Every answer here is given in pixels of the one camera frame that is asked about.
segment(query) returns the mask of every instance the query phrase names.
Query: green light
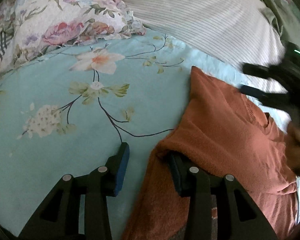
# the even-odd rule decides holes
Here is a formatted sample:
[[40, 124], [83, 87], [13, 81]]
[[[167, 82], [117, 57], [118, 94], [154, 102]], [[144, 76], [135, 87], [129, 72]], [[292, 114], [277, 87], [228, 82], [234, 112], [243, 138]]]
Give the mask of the green light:
[[294, 51], [300, 54], [300, 51], [298, 51], [298, 50], [296, 50], [296, 49], [295, 49]]

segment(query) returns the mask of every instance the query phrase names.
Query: rust-colored garment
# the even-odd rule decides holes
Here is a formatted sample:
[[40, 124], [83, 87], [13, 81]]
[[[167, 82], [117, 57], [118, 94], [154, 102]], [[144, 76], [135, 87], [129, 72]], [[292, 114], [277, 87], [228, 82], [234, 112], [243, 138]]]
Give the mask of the rust-colored garment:
[[122, 240], [168, 240], [186, 224], [189, 199], [178, 196], [161, 159], [169, 150], [213, 175], [233, 174], [284, 239], [294, 226], [298, 200], [283, 139], [274, 120], [245, 95], [192, 67], [189, 105], [179, 126], [150, 155]]

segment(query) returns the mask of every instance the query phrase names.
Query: green fabric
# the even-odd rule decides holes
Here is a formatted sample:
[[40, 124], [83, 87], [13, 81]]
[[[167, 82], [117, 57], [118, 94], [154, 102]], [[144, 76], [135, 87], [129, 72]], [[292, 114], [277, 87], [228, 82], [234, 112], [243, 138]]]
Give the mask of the green fabric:
[[300, 13], [296, 6], [284, 0], [263, 0], [267, 8], [261, 10], [277, 30], [284, 44], [290, 41], [300, 48]]

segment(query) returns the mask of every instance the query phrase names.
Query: orange sweater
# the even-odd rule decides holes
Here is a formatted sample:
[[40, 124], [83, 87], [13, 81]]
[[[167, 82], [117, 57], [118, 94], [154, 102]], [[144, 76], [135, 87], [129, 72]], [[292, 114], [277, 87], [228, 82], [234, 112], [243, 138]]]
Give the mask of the orange sweater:
[[245, 95], [192, 67], [189, 105], [179, 126], [150, 155], [122, 240], [168, 240], [186, 224], [189, 199], [178, 196], [162, 161], [169, 150], [213, 175], [233, 174], [284, 239], [294, 226], [298, 201], [283, 140], [274, 120]]

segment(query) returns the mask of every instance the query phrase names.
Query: bed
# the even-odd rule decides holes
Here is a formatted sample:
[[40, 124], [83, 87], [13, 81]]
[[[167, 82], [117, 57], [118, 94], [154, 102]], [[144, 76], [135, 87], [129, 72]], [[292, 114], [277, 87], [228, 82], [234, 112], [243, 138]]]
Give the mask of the bed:
[[[284, 52], [265, 7], [260, 0], [3, 1], [0, 224], [17, 236], [64, 174], [88, 174], [128, 142], [124, 187], [108, 198], [120, 239], [149, 153], [187, 105], [192, 65], [235, 87], [282, 91], [240, 72], [241, 62], [274, 64]], [[285, 130], [286, 113], [251, 100]]]

